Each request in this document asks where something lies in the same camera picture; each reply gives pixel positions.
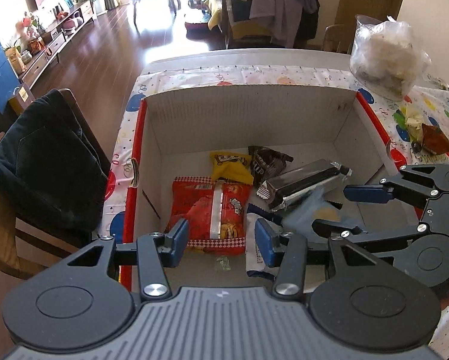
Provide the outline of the white navy snack packet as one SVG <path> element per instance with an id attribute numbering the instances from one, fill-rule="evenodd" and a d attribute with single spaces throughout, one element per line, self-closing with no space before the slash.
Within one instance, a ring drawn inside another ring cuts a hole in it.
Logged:
<path id="1" fill-rule="evenodd" d="M 265 211 L 257 205 L 249 203 L 246 208 L 246 274 L 251 278 L 262 278 L 274 281 L 277 268 L 266 266 L 255 240 L 255 225 L 258 219 L 265 219 L 279 232 L 282 231 L 282 218 L 279 215 Z"/>

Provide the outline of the light blue cookie packet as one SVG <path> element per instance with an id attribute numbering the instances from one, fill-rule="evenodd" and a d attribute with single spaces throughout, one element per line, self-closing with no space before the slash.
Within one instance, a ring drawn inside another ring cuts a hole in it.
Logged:
<path id="1" fill-rule="evenodd" d="M 313 228 L 316 219 L 323 219 L 337 224 L 360 225 L 358 219 L 342 210 L 342 204 L 329 202 L 323 197 L 323 189 L 315 189 L 300 203 L 291 206 L 283 214 L 281 226 L 285 231 L 305 236 L 310 243 L 321 244 L 331 236 L 329 230 Z"/>

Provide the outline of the silver foil snack bar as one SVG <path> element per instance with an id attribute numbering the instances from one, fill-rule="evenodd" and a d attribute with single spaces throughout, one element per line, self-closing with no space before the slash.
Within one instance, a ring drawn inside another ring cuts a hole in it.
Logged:
<path id="1" fill-rule="evenodd" d="M 336 189 L 352 173 L 348 166 L 320 159 L 263 181 L 256 194 L 272 212 L 286 211 L 315 189 L 323 193 Z"/>

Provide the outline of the dark brown candy packet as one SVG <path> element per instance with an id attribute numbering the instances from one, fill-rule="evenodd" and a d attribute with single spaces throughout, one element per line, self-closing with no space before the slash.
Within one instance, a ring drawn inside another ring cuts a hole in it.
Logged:
<path id="1" fill-rule="evenodd" d="M 265 180 L 278 176 L 288 163 L 294 161 L 292 156 L 265 146 L 251 145 L 248 147 L 248 154 L 251 156 L 250 172 L 256 188 Z"/>

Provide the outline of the yellow sesame snack packet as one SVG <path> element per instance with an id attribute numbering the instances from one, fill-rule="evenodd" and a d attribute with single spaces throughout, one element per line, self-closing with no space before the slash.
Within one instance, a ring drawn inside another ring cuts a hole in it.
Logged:
<path id="1" fill-rule="evenodd" d="M 252 185 L 254 177 L 250 172 L 251 156 L 228 151 L 210 153 L 212 162 L 211 179 L 234 181 L 245 185 Z"/>

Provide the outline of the round dark wrapped candy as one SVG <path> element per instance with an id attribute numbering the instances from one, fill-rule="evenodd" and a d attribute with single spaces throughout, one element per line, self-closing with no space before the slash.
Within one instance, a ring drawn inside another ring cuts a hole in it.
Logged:
<path id="1" fill-rule="evenodd" d="M 419 141 L 412 141 L 412 152 L 418 154 L 422 151 L 422 145 Z"/>

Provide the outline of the brown red zigzag snack bag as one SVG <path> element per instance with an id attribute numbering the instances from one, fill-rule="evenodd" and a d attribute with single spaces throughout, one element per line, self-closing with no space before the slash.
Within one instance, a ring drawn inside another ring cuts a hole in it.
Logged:
<path id="1" fill-rule="evenodd" d="M 438 126 L 422 124 L 422 146 L 432 155 L 449 153 L 449 139 Z"/>

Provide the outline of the cream white snack bag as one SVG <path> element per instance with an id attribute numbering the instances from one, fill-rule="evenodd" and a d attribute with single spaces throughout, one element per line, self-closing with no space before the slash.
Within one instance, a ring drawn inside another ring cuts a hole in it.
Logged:
<path id="1" fill-rule="evenodd" d="M 424 123 L 423 113 L 421 109 L 415 107 L 414 105 L 408 103 L 406 105 L 405 111 L 405 125 L 406 130 L 409 132 L 410 136 L 414 141 L 421 143 L 423 141 L 423 128 Z"/>

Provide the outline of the red cardboard box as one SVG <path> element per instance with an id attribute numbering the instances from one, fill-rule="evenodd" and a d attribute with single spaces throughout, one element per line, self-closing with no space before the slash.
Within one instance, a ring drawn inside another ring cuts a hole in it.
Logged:
<path id="1" fill-rule="evenodd" d="M 166 228 L 172 182 L 208 176 L 213 151 L 266 146 L 293 158 L 352 170 L 367 184 L 396 173 L 375 126 L 352 89 L 301 85 L 231 85 L 172 90 L 146 97 L 135 128 L 136 152 L 124 165 L 136 194 L 126 208 L 124 240 Z"/>

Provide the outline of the wooden chair with black jacket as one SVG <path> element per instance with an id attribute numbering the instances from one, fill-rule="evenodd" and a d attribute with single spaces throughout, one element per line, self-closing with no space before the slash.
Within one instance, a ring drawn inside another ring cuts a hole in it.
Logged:
<path id="1" fill-rule="evenodd" d="M 17 239 L 68 255 L 17 229 L 18 220 L 78 249 L 89 244 L 101 223 L 109 171 L 70 89 L 32 102 L 0 141 L 0 271 L 26 280 L 45 269 L 19 256 Z"/>

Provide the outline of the large clear plastic bag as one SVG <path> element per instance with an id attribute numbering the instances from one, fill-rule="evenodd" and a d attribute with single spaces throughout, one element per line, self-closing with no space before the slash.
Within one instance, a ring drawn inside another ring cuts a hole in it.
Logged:
<path id="1" fill-rule="evenodd" d="M 399 102 L 410 93 L 432 60 L 410 24 L 357 15 L 350 71 L 369 91 Z"/>

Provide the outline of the tv cabinet with items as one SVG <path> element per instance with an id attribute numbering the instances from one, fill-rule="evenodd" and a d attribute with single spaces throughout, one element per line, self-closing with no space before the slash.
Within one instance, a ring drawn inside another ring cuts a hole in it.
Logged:
<path id="1" fill-rule="evenodd" d="M 0 43 L 0 112 L 6 110 L 6 104 L 19 85 L 32 88 L 45 69 L 54 61 L 71 39 L 93 20 L 93 2 L 87 0 L 70 7 L 68 12 L 59 13 L 54 21 L 39 37 L 29 38 L 24 46 L 10 48 L 19 57 L 26 53 L 31 59 L 23 63 L 22 72 L 17 73 L 6 56 L 6 50 Z"/>

